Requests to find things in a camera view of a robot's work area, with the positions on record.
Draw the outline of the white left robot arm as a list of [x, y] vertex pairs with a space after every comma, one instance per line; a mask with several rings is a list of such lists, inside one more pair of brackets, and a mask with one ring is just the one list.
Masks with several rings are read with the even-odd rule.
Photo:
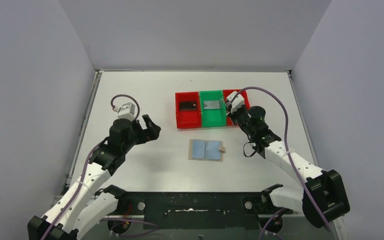
[[128, 207], [125, 190], [109, 185], [96, 200], [92, 197], [125, 162], [135, 145], [159, 138], [161, 127], [143, 115], [146, 128], [138, 120], [116, 119], [109, 135], [89, 152], [79, 178], [43, 216], [27, 224], [30, 240], [80, 240], [108, 214], [123, 213]]

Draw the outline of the beige card holder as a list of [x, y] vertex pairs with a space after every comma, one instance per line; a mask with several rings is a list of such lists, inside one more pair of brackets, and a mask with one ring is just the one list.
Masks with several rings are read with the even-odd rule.
[[189, 160], [222, 162], [225, 153], [226, 148], [220, 140], [189, 140]]

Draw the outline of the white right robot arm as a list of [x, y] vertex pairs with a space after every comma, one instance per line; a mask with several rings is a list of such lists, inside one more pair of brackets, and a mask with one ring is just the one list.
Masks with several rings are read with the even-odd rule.
[[269, 213], [285, 208], [304, 214], [316, 228], [350, 212], [350, 204], [341, 175], [324, 170], [307, 161], [276, 135], [265, 122], [266, 111], [261, 106], [233, 109], [227, 116], [245, 133], [254, 152], [278, 166], [300, 185], [300, 190], [280, 183], [261, 192], [261, 207]]

